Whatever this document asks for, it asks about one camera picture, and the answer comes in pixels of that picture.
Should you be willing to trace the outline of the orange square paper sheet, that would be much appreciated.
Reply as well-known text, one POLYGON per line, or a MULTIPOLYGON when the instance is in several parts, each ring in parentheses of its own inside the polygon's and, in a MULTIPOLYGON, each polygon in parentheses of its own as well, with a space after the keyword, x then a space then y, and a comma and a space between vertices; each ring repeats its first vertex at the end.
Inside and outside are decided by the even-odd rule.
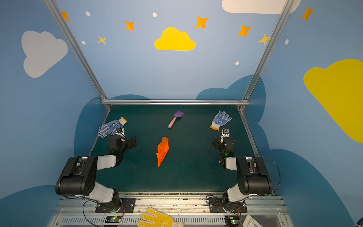
POLYGON ((169 139, 166 137, 162 138, 162 141, 157 147, 157 165, 161 166, 167 152, 169 151, 169 139))

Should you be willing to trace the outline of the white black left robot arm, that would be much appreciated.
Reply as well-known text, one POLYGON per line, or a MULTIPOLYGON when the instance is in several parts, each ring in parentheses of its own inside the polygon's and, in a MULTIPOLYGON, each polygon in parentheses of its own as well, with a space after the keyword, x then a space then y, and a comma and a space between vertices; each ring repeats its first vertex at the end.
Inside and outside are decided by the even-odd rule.
POLYGON ((56 183, 55 191, 64 197, 85 197, 96 202, 96 213, 132 213, 136 199, 120 198, 116 189, 96 181, 98 170, 119 166, 125 152, 136 147, 135 137, 114 135, 108 141, 107 155, 70 157, 56 183))

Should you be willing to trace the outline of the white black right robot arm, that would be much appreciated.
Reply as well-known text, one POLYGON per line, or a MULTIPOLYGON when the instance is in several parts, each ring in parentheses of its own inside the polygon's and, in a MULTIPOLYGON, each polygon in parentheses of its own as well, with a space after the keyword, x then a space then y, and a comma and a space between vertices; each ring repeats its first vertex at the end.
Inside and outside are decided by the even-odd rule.
POLYGON ((229 137, 213 139, 212 146, 220 151, 219 164, 224 169, 235 171, 237 174, 237 184, 228 188, 219 199, 226 211, 233 212, 251 195, 273 194, 273 183, 261 156, 235 156, 234 140, 229 137))

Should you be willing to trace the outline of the blue dotted glove left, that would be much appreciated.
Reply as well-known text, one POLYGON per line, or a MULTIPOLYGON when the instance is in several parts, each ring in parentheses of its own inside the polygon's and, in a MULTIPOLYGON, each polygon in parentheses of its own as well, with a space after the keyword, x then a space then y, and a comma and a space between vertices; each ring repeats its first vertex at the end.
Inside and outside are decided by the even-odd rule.
POLYGON ((102 138, 106 137, 107 135, 113 136, 117 133, 117 129, 123 128, 127 122, 128 121, 124 117, 121 117, 118 120, 113 120, 111 122, 105 123, 99 126, 99 129, 97 131, 98 136, 101 136, 102 138))

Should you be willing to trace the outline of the blue dotted glove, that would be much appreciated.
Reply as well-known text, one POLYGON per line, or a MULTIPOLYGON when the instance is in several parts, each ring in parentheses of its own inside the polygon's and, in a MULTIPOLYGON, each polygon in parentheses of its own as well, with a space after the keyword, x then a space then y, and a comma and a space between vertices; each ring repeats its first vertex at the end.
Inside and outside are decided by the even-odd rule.
POLYGON ((128 121, 124 117, 121 117, 118 120, 113 120, 111 122, 105 123, 99 126, 99 129, 97 131, 98 136, 101 136, 102 138, 106 137, 107 135, 113 136, 117 133, 117 129, 123 128, 127 122, 128 121))
POLYGON ((216 114, 216 116, 212 120, 210 128, 212 128, 216 131, 219 131, 220 127, 226 125, 231 120, 232 120, 232 117, 230 117, 230 114, 227 114, 225 111, 219 110, 219 112, 216 114))

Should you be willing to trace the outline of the purple pink toy spatula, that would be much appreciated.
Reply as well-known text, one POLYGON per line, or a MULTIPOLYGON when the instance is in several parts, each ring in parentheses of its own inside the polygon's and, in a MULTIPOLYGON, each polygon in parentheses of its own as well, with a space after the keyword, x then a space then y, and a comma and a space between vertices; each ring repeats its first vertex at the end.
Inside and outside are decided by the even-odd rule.
POLYGON ((173 124, 175 123, 177 118, 181 118, 184 115, 184 113, 182 111, 177 111, 174 114, 174 118, 172 119, 172 121, 169 123, 168 128, 171 129, 173 124))

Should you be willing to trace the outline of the right green circuit board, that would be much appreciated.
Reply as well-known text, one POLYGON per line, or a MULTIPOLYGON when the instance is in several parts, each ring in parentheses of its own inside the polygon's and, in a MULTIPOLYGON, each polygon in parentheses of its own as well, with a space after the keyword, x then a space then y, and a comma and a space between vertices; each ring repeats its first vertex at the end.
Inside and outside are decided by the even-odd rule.
POLYGON ((237 216, 225 216, 225 227, 238 227, 241 224, 241 220, 237 216))

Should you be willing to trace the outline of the green circuit board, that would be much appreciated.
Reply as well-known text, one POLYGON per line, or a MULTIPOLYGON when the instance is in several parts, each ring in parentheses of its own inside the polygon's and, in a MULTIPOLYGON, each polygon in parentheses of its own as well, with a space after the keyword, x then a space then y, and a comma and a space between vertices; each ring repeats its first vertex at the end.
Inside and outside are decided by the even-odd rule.
POLYGON ((122 219, 122 216, 107 216, 105 223, 121 223, 122 219))
POLYGON ((237 216, 225 216, 225 227, 238 227, 241 224, 241 220, 237 216))

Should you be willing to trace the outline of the white object bottom right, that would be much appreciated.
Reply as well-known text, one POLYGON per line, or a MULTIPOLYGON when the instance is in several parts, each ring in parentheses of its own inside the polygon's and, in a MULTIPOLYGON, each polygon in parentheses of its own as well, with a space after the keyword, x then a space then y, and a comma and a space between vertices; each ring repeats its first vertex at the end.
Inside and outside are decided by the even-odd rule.
POLYGON ((243 227, 263 227, 257 220, 252 216, 247 215, 242 223, 243 227))

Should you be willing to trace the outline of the yellow dotted glove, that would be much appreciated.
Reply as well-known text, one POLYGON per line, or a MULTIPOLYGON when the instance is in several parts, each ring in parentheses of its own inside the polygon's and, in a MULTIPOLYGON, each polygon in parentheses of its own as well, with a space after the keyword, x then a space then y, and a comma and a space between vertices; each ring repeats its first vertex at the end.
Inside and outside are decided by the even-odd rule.
POLYGON ((174 221, 174 219, 152 207, 148 207, 141 214, 141 220, 137 223, 138 227, 184 227, 183 222, 174 221))

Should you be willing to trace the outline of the right aluminium frame post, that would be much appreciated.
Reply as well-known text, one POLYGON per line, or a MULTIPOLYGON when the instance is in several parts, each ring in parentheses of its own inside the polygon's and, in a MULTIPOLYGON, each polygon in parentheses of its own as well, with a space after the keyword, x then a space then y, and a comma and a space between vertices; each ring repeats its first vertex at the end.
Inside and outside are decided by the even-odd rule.
POLYGON ((263 73, 263 70, 264 70, 264 68, 265 68, 265 66, 266 66, 266 64, 267 64, 267 62, 268 62, 268 60, 269 60, 269 58, 270 58, 270 56, 271 56, 271 54, 273 52, 273 49, 274 49, 274 47, 275 47, 275 45, 276 45, 276 43, 277 43, 277 41, 278 41, 278 39, 280 37, 285 25, 286 25, 286 22, 288 21, 288 18, 289 18, 290 14, 291 14, 291 9, 293 7, 294 2, 295 1, 293 1, 293 0, 286 1, 285 5, 282 8, 282 12, 281 12, 276 24, 275 24, 275 27, 274 27, 274 29, 272 31, 270 39, 268 40, 266 48, 265 48, 265 50, 263 52, 263 55, 261 57, 261 60, 260 60, 260 62, 258 64, 257 69, 256 69, 256 71, 255 71, 255 73, 254 73, 248 87, 247 87, 247 90, 246 90, 245 94, 244 94, 243 101, 246 101, 247 104, 239 105, 239 107, 238 107, 238 111, 240 113, 242 113, 245 106, 249 104, 250 97, 251 97, 251 95, 252 95, 252 93, 253 93, 253 91, 254 91, 257 83, 258 83, 258 80, 260 79, 260 77, 261 77, 261 75, 263 73))

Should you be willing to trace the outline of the aluminium frame post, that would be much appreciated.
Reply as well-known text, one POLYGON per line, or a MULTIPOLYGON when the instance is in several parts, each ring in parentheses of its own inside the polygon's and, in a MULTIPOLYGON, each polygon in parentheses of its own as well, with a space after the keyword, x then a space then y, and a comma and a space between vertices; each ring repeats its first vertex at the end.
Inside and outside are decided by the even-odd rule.
POLYGON ((286 25, 286 22, 288 21, 288 18, 289 18, 290 14, 291 14, 291 9, 293 7, 294 2, 295 1, 293 1, 293 0, 286 1, 285 5, 282 8, 282 12, 281 12, 276 24, 275 24, 275 27, 274 27, 274 29, 272 31, 270 39, 268 40, 266 48, 265 48, 265 50, 263 52, 263 55, 261 57, 261 60, 260 60, 260 62, 258 64, 257 69, 256 69, 256 71, 255 71, 255 73, 254 73, 248 87, 247 87, 247 90, 246 90, 245 94, 244 94, 243 101, 246 101, 247 104, 239 105, 239 107, 238 107, 238 111, 240 113, 242 113, 245 106, 249 104, 250 97, 251 97, 251 95, 252 95, 252 93, 253 93, 253 91, 254 91, 257 83, 258 83, 258 80, 260 79, 260 77, 261 77, 261 75, 263 73, 263 70, 264 70, 264 68, 265 68, 265 66, 266 66, 266 64, 267 64, 267 62, 268 62, 268 60, 269 60, 269 58, 270 58, 270 56, 271 56, 271 54, 273 52, 273 49, 274 49, 274 47, 275 47, 275 45, 276 45, 276 43, 277 43, 277 41, 278 41, 278 39, 280 37, 285 25, 286 25))
POLYGON ((84 69, 86 75, 88 76, 89 80, 91 81, 92 85, 94 86, 96 92, 98 93, 101 100, 108 99, 104 90, 101 87, 96 75, 94 74, 91 66, 89 65, 86 57, 84 56, 79 44, 77 43, 71 29, 69 28, 67 21, 63 17, 56 1, 53 0, 44 0, 45 5, 49 9, 50 13, 54 17, 57 25, 61 29, 62 33, 64 34, 66 40, 68 41, 70 47, 72 48, 75 56, 77 57, 80 65, 84 69))

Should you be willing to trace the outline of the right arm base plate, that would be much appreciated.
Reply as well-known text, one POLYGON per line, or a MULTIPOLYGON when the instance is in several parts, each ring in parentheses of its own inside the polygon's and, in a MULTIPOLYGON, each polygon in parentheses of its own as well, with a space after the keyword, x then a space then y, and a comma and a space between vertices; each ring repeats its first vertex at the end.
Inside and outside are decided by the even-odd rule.
POLYGON ((209 205, 210 213, 247 213, 247 205, 242 202, 222 202, 221 198, 208 197, 206 203, 209 205))

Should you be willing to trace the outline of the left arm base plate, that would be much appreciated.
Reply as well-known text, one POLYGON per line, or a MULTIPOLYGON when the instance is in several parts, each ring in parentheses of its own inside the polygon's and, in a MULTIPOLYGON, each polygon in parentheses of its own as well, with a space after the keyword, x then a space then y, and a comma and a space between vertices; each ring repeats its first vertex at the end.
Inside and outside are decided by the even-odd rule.
POLYGON ((98 203, 96 213, 133 213, 135 208, 135 198, 120 198, 119 201, 108 203, 98 203))

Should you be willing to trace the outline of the aluminium front rail base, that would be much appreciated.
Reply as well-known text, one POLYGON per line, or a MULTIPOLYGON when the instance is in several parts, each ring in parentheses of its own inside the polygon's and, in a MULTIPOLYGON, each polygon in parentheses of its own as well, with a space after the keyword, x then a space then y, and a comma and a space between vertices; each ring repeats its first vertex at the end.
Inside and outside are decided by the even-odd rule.
POLYGON ((222 192, 120 192, 121 198, 135 198, 133 213, 96 213, 97 204, 62 198, 49 227, 135 227, 148 207, 183 222, 186 227, 224 227, 225 216, 241 220, 252 216, 264 227, 291 227, 292 220, 280 196, 250 196, 245 199, 247 213, 210 213, 208 197, 221 198, 222 192), (107 216, 122 216, 121 223, 105 223, 107 216))

